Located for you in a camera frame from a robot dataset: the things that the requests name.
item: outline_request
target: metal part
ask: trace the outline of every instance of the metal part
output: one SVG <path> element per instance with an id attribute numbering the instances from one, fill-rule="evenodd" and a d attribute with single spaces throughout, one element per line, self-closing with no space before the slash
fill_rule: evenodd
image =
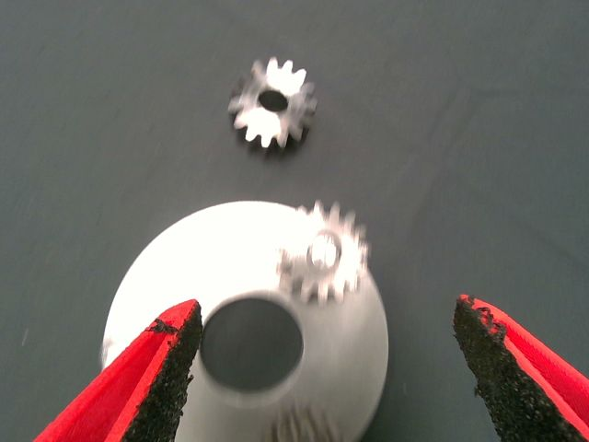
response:
<path id="1" fill-rule="evenodd" d="M 311 407 L 293 407 L 281 413 L 264 442 L 342 442 L 340 432 L 327 415 Z"/>
<path id="2" fill-rule="evenodd" d="M 343 220 L 335 203 L 328 213 L 317 201 L 311 212 L 298 209 L 308 225 L 303 237 L 294 237 L 281 250 L 278 272 L 281 287 L 308 302 L 320 305 L 329 299 L 342 302 L 347 293 L 355 292 L 367 268 L 368 245 L 364 227 L 354 225 L 355 215 Z"/>
<path id="3" fill-rule="evenodd" d="M 281 204 L 210 207 L 161 233 L 124 276 L 105 328 L 104 366 L 158 313 L 194 297 L 205 330 L 215 312 L 246 298 L 279 305 L 300 330 L 304 351 L 296 366 L 263 390 L 222 385 L 198 353 L 176 442 L 260 442 L 280 412 L 297 404 L 324 411 L 346 441 L 358 440 L 370 423 L 388 360 L 387 320 L 372 276 L 364 272 L 357 295 L 345 302 L 312 308 L 281 289 L 276 273 L 284 238 L 305 238 L 312 219 Z"/>
<path id="4" fill-rule="evenodd" d="M 274 57 L 266 67 L 256 61 L 239 93 L 229 101 L 229 112 L 236 115 L 235 128 L 247 128 L 246 140 L 259 136 L 266 148 L 272 139 L 286 147 L 289 134 L 300 141 L 317 106 L 313 85 L 305 83 L 305 77 L 305 69 L 293 72 L 291 60 L 283 67 Z"/>

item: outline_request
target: gear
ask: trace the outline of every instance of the gear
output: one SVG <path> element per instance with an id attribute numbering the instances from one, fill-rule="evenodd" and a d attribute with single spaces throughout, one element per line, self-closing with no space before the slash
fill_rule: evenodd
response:
<path id="1" fill-rule="evenodd" d="M 293 407 L 281 413 L 264 442 L 341 442 L 336 425 L 325 413 L 310 407 Z"/>
<path id="2" fill-rule="evenodd" d="M 310 212 L 305 207 L 298 211 L 306 217 L 307 228 L 280 251 L 280 285 L 305 302 L 314 298 L 321 305 L 330 298 L 342 302 L 358 289 L 367 268 L 364 227 L 354 226 L 354 213 L 342 221 L 337 204 L 328 214 L 320 202 Z"/>
<path id="3" fill-rule="evenodd" d="M 272 57 L 265 68 L 256 61 L 251 75 L 229 102 L 229 112 L 236 115 L 235 128 L 247 128 L 246 140 L 259 136 L 265 148 L 272 139 L 286 147 L 289 134 L 301 141 L 317 106 L 313 85 L 305 83 L 305 77 L 305 69 L 293 72 L 291 60 L 278 67 Z"/>

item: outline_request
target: circular plate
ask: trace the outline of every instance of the circular plate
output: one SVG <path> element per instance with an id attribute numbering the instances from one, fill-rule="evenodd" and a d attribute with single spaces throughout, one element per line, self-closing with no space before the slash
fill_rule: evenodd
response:
<path id="1" fill-rule="evenodd" d="M 369 272 L 342 303 L 318 306 L 284 292 L 276 272 L 279 250 L 302 224 L 293 207 L 281 204 L 210 207 L 161 233 L 123 278 L 104 333 L 103 366 L 160 312 L 191 298 L 201 304 L 205 326 L 237 299 L 269 300 L 292 315 L 303 337 L 296 368 L 267 390 L 237 391 L 217 383 L 198 353 L 177 442 L 260 442 L 293 406 L 323 410 L 344 440 L 358 439 L 368 426 L 387 372 L 382 301 Z"/>

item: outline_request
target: blurry gear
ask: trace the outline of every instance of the blurry gear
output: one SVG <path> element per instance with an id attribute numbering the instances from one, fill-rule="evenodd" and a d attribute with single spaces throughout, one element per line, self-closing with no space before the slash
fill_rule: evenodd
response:
<path id="1" fill-rule="evenodd" d="M 343 221 L 337 203 L 325 213 L 320 202 L 313 211 L 300 207 L 308 221 L 301 238 L 281 250 L 281 287 L 308 302 L 316 298 L 325 304 L 330 298 L 342 302 L 346 293 L 355 292 L 367 268 L 368 245 L 364 227 L 354 226 L 354 213 Z"/>
<path id="2" fill-rule="evenodd" d="M 317 410 L 293 408 L 279 416 L 264 442 L 341 442 L 336 425 Z"/>
<path id="3" fill-rule="evenodd" d="M 272 138 L 280 147 L 286 147 L 289 134 L 301 141 L 317 106 L 313 85 L 305 83 L 305 76 L 305 69 L 293 72 L 291 60 L 278 67 L 272 57 L 266 68 L 256 61 L 251 75 L 229 102 L 229 112 L 236 115 L 235 128 L 247 128 L 246 140 L 259 136 L 265 148 Z"/>

